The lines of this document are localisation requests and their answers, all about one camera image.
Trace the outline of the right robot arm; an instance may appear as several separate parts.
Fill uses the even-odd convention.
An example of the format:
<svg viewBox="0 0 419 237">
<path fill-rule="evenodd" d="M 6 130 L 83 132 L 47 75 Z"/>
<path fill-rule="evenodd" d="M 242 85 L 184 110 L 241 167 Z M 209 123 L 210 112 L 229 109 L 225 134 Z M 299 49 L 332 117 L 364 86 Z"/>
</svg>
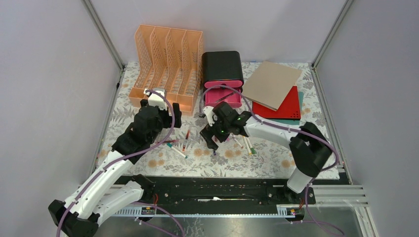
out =
<svg viewBox="0 0 419 237">
<path fill-rule="evenodd" d="M 202 114 L 208 123 L 200 135 L 210 149 L 217 150 L 216 141 L 225 142 L 234 134 L 265 139 L 290 150 L 296 168 L 283 190 L 284 199 L 290 203 L 303 197 L 303 190 L 319 175 L 333 153 L 330 143 L 311 122 L 300 127 L 287 126 L 251 111 L 238 113 L 226 102 L 205 106 Z"/>
</svg>

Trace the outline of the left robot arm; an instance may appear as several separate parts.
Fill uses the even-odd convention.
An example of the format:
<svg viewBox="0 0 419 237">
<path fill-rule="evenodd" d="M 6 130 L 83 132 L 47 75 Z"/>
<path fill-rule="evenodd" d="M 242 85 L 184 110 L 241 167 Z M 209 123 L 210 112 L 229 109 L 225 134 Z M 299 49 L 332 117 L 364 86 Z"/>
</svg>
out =
<svg viewBox="0 0 419 237">
<path fill-rule="evenodd" d="M 143 155 L 157 146 L 155 140 L 167 128 L 181 127 L 178 103 L 169 107 L 163 102 L 143 99 L 141 108 L 111 151 L 92 175 L 64 201 L 55 199 L 48 207 L 57 226 L 56 236 L 92 237 L 112 215 L 132 202 L 147 203 L 153 198 L 154 183 L 143 175 L 134 175 L 122 188 L 106 195 L 114 183 Z"/>
</svg>

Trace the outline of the maroon pen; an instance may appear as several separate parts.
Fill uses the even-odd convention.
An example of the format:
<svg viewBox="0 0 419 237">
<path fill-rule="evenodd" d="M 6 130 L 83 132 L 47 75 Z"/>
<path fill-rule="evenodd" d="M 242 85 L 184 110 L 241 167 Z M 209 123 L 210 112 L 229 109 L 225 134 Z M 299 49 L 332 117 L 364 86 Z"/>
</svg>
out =
<svg viewBox="0 0 419 237">
<path fill-rule="evenodd" d="M 166 141 L 163 141 L 163 143 L 177 143 L 179 141 L 180 140 L 166 140 Z"/>
</svg>

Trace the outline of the pink drawer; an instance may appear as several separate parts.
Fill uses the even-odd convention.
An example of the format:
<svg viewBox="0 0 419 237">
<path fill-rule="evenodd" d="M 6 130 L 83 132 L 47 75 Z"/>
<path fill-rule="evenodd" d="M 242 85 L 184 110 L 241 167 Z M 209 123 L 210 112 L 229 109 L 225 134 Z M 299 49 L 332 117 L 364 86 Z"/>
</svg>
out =
<svg viewBox="0 0 419 237">
<path fill-rule="evenodd" d="M 232 87 L 232 88 L 241 88 L 244 84 L 243 80 L 208 80 L 204 83 L 204 88 L 210 88 L 212 86 L 220 87 L 221 85 Z"/>
<path fill-rule="evenodd" d="M 227 88 L 214 88 L 210 89 L 205 94 L 205 106 L 212 106 L 215 107 L 219 103 L 215 103 L 216 100 L 220 99 L 221 97 L 230 94 L 234 91 Z M 242 97 L 240 94 L 234 92 L 235 94 L 228 97 L 227 99 L 223 100 L 222 102 L 226 102 L 229 104 L 232 108 L 239 108 L 242 106 Z"/>
</svg>

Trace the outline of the black drawer cabinet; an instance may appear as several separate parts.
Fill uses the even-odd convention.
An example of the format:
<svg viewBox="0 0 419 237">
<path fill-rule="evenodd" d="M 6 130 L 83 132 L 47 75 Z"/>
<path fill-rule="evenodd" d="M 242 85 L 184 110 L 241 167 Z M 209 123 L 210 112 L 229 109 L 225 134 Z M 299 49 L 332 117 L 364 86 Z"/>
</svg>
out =
<svg viewBox="0 0 419 237">
<path fill-rule="evenodd" d="M 243 80 L 240 54 L 237 51 L 213 51 L 202 55 L 203 81 Z"/>
</svg>

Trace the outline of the red gel pen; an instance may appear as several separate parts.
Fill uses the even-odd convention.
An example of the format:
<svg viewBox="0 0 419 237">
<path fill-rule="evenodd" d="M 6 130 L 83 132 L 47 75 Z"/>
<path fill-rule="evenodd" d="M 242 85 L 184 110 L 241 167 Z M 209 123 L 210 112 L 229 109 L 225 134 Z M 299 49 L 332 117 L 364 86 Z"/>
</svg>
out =
<svg viewBox="0 0 419 237">
<path fill-rule="evenodd" d="M 182 144 L 182 151 L 183 152 L 186 151 L 186 147 L 187 147 L 187 142 L 188 142 L 188 139 L 189 139 L 189 135 L 190 135 L 190 129 L 187 130 L 185 139 L 184 139 L 183 144 Z"/>
</svg>

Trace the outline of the pink top drawer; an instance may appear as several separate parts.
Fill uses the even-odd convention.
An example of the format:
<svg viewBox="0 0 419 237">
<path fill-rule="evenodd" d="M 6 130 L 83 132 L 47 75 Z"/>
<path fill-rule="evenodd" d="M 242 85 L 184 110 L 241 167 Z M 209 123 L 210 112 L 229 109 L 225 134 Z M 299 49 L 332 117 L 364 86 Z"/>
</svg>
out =
<svg viewBox="0 0 419 237">
<path fill-rule="evenodd" d="M 220 87 L 221 85 L 232 87 L 232 88 L 241 88 L 244 84 L 243 80 L 208 80 L 204 83 L 204 88 L 210 88 L 212 86 Z"/>
</svg>

